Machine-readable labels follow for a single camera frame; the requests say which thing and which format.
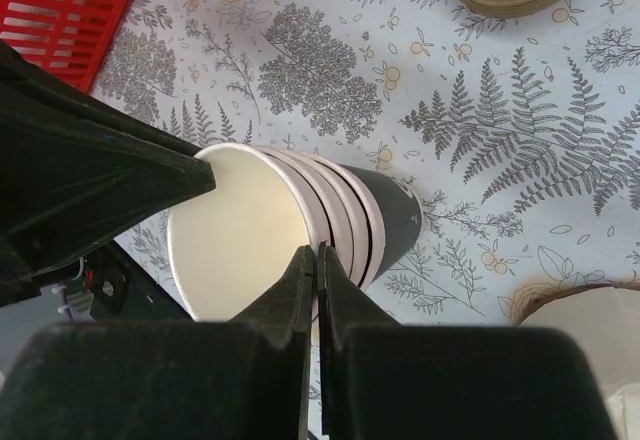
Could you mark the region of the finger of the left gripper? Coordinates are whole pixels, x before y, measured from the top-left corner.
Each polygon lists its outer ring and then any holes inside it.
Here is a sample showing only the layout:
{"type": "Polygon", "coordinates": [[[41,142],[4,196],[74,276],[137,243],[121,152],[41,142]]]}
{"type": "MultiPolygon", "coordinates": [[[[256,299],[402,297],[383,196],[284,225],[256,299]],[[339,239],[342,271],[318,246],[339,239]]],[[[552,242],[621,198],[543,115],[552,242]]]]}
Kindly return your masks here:
{"type": "Polygon", "coordinates": [[[214,190],[194,145],[65,84],[1,45],[1,277],[68,265],[214,190]]]}

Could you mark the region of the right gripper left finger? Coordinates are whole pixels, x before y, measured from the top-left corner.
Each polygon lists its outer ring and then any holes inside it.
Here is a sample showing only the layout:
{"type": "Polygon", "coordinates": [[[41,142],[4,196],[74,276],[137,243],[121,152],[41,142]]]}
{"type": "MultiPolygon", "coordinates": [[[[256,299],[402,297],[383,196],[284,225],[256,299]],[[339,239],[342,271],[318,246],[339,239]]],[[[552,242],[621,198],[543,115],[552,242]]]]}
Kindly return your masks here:
{"type": "Polygon", "coordinates": [[[5,439],[303,439],[313,254],[237,318],[69,322],[36,333],[1,391],[5,439]]]}

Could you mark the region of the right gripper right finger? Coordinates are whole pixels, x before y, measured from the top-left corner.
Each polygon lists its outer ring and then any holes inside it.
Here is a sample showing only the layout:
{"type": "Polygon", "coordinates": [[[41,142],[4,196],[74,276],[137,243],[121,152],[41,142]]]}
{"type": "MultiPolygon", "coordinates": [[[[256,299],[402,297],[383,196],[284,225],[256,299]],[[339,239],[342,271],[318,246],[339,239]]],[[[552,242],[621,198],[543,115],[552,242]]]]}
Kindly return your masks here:
{"type": "Polygon", "coordinates": [[[567,335],[405,326],[317,254],[322,430],[332,439],[612,439],[587,359],[567,335]]]}

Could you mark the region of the stack of paper cups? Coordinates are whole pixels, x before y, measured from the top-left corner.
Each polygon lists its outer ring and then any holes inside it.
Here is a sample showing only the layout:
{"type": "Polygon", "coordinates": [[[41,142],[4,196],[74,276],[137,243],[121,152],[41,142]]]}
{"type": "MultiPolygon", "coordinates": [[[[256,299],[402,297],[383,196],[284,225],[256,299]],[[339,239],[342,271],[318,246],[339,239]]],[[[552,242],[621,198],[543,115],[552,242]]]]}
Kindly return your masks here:
{"type": "Polygon", "coordinates": [[[420,235],[418,197],[383,173],[238,143],[194,158],[215,187],[170,209],[167,236],[177,289],[196,321],[239,314],[301,246],[334,248],[348,279],[365,290],[420,235]]]}

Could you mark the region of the red plastic basket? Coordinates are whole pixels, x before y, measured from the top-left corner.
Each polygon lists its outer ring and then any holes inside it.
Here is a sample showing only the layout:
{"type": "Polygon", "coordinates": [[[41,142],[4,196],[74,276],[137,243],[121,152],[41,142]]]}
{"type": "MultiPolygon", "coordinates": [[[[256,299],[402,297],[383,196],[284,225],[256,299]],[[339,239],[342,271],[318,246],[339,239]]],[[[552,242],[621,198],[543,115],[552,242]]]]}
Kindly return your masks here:
{"type": "Polygon", "coordinates": [[[1,41],[87,93],[131,0],[1,0],[1,41]]]}

